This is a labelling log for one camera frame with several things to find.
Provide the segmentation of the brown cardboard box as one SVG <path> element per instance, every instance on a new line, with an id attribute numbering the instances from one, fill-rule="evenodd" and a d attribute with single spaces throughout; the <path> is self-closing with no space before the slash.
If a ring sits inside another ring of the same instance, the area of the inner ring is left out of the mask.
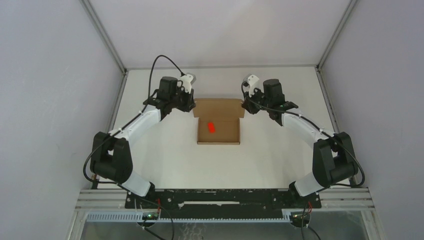
<path id="1" fill-rule="evenodd" d="M 241 119 L 245 116 L 242 100 L 238 98 L 196 98 L 193 116 L 197 118 L 199 145 L 240 145 Z M 209 133 L 213 122 L 215 133 Z"/>

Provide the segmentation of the small red block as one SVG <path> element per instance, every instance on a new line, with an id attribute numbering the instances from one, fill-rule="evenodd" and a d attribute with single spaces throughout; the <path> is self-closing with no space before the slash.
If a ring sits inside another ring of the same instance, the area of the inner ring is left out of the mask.
<path id="1" fill-rule="evenodd" d="M 208 122 L 207 127 L 208 127 L 209 133 L 213 134 L 216 132 L 216 128 L 213 122 Z"/>

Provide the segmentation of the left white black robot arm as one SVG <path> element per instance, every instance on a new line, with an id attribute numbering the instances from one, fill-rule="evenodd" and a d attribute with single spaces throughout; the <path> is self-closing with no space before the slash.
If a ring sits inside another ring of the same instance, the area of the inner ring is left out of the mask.
<path id="1" fill-rule="evenodd" d="M 131 147 L 160 123 L 173 109 L 189 113 L 195 106 L 193 83 L 196 76 L 186 73 L 179 78 L 164 76 L 159 87 L 143 102 L 143 109 L 124 126 L 98 132 L 88 157 L 92 173 L 137 195 L 137 202 L 149 209 L 157 196 L 154 185 L 134 170 Z"/>

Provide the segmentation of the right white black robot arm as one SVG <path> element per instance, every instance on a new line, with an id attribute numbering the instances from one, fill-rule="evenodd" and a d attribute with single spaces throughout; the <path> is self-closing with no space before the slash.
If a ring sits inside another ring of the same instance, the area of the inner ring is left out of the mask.
<path id="1" fill-rule="evenodd" d="M 302 208 L 309 195 L 363 173 L 354 154 L 351 137 L 346 132 L 326 131 L 307 118 L 292 101 L 286 100 L 279 79 L 268 79 L 259 87 L 260 79 L 248 75 L 241 83 L 242 108 L 250 114 L 266 111 L 279 126 L 297 133 L 312 149 L 311 172 L 289 185 L 289 203 Z"/>

